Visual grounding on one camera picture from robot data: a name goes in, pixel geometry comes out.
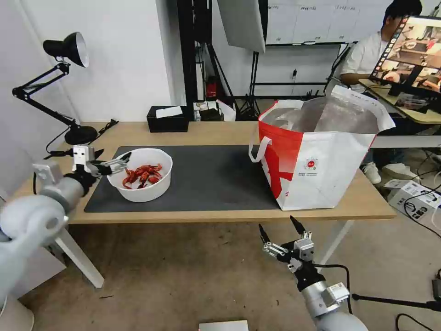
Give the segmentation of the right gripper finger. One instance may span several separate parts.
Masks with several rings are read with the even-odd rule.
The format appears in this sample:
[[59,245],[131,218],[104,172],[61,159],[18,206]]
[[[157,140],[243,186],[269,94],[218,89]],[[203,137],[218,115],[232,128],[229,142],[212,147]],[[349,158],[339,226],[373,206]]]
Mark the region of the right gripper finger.
[[262,250],[268,255],[278,258],[284,257],[288,254],[288,249],[281,247],[280,245],[274,244],[270,241],[268,234],[264,230],[263,226],[259,223],[260,239],[263,243]]
[[295,217],[290,216],[290,220],[299,235],[299,237],[295,241],[296,242],[301,241],[301,240],[311,241],[312,232],[307,231],[306,228],[303,226],[303,224],[300,221],[298,221]]

